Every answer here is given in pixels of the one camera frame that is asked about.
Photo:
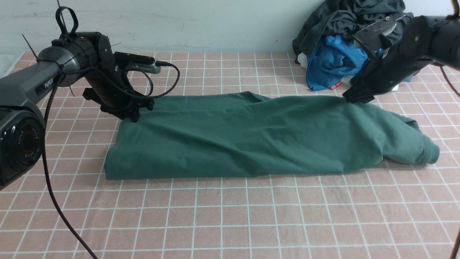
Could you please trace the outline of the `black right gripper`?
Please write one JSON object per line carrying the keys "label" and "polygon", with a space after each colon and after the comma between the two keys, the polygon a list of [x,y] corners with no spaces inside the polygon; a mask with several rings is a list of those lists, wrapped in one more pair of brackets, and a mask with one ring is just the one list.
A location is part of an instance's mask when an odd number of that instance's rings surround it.
{"label": "black right gripper", "polygon": [[354,77],[351,87],[343,93],[346,102],[368,103],[375,96],[391,92],[394,87],[432,62],[427,57],[410,56],[400,50],[388,50],[371,60]]}

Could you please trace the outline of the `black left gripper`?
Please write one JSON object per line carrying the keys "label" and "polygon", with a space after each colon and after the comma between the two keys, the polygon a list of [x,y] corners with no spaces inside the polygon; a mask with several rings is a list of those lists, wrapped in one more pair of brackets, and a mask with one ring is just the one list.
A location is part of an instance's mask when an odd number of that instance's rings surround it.
{"label": "black left gripper", "polygon": [[83,69],[83,74],[91,86],[84,90],[83,97],[98,103],[104,113],[137,123],[141,108],[154,108],[155,98],[138,93],[129,82],[128,72],[122,72],[118,67],[112,72],[104,72],[90,66]]}

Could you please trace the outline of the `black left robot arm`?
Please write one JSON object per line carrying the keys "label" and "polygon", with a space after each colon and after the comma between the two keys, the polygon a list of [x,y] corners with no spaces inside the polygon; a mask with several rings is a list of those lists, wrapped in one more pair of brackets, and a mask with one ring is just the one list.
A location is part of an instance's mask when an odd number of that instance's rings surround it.
{"label": "black left robot arm", "polygon": [[77,32],[78,20],[67,30],[62,20],[66,7],[56,10],[61,34],[38,55],[36,64],[3,77],[0,82],[1,169],[5,188],[28,172],[44,150],[46,123],[37,104],[58,87],[70,87],[81,78],[90,84],[86,100],[100,105],[104,113],[136,122],[140,108],[153,109],[154,100],[136,92],[128,72],[158,74],[153,57],[113,52],[110,40],[99,32]]}

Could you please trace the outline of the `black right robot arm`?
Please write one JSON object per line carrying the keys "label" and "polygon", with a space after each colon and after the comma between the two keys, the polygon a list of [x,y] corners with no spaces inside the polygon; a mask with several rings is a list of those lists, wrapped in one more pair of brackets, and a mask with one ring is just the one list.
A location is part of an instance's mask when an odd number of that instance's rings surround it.
{"label": "black right robot arm", "polygon": [[350,103],[368,103],[376,95],[391,92],[429,64],[459,70],[459,2],[446,17],[417,16],[409,20],[401,39],[392,44],[388,35],[402,15],[385,17],[354,33],[353,39],[369,60],[350,81],[343,97]]}

